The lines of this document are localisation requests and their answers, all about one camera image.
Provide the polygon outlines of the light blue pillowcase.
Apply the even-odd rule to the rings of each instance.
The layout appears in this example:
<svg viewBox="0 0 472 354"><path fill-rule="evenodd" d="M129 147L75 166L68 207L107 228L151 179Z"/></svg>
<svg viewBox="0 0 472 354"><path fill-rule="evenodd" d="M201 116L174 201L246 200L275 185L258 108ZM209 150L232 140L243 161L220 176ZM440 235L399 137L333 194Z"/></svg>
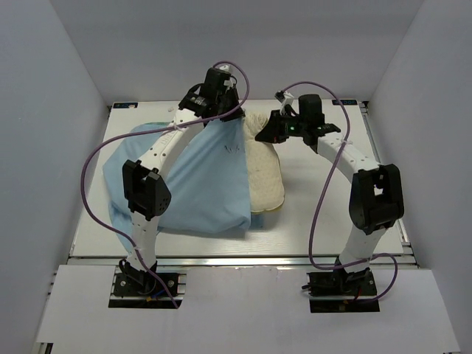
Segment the light blue pillowcase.
<svg viewBox="0 0 472 354"><path fill-rule="evenodd" d="M203 255L220 240L263 228L251 212L240 120L210 122L188 144L166 180L172 198L157 229L161 255Z"/></svg>

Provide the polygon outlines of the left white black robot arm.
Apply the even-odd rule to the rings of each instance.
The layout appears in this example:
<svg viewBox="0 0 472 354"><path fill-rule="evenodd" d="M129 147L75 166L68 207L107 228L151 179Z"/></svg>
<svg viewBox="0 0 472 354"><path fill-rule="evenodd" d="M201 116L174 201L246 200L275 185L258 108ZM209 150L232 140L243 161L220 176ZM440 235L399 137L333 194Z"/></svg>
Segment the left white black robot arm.
<svg viewBox="0 0 472 354"><path fill-rule="evenodd" d="M124 263L130 284L139 294L149 294L156 285L156 230L171 202L166 179L171 167L206 124L244 117L232 75L234 66L216 63L203 83L193 86L178 104L168 130L146 153L122 166L124 196L131 212L132 250Z"/></svg>

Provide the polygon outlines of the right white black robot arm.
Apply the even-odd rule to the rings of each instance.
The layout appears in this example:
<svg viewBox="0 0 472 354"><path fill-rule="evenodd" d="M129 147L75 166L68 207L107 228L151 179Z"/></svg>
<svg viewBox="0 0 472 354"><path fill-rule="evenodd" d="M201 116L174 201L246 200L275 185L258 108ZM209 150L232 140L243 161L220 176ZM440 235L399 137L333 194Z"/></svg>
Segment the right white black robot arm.
<svg viewBox="0 0 472 354"><path fill-rule="evenodd" d="M291 94L278 91L275 97L281 107L271 111L256 140L281 144L290 137L299 137L351 184L348 211L353 227L329 281L338 292L350 294L367 277L369 262L382 236L403 217L400 171L394 164L382 165L368 157L349 142L347 133L326 122L319 95L300 96L297 108L291 105Z"/></svg>

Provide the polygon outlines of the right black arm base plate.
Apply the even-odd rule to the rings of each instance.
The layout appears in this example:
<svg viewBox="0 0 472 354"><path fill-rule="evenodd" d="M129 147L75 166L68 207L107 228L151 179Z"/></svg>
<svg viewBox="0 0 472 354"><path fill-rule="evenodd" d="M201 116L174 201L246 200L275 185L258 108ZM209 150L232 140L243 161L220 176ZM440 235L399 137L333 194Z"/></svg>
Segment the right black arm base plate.
<svg viewBox="0 0 472 354"><path fill-rule="evenodd" d="M361 279L342 282L334 272L307 273L302 292L309 298L311 313L377 313L377 287L371 271Z"/></svg>

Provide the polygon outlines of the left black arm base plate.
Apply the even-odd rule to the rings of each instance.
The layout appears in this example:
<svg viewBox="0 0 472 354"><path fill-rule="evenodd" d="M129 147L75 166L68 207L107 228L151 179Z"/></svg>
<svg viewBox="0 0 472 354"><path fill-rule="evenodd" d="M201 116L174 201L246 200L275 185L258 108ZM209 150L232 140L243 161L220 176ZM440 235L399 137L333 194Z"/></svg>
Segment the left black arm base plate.
<svg viewBox="0 0 472 354"><path fill-rule="evenodd" d="M176 310L180 307L186 291L187 275L182 273L159 273L168 287L176 306L162 284L152 280L150 290L140 290L121 271L116 271L108 301L109 308Z"/></svg>

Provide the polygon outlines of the cream yellow-edged pillow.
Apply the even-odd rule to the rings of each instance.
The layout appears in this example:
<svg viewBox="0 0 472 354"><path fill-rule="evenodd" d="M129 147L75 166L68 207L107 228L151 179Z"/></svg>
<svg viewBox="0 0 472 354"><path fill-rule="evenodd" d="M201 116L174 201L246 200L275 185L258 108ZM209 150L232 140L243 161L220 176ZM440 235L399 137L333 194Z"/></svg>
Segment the cream yellow-edged pillow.
<svg viewBox="0 0 472 354"><path fill-rule="evenodd" d="M277 210L285 201L279 156L272 144L255 139L267 123L265 114L247 112L243 118L250 208L254 214Z"/></svg>

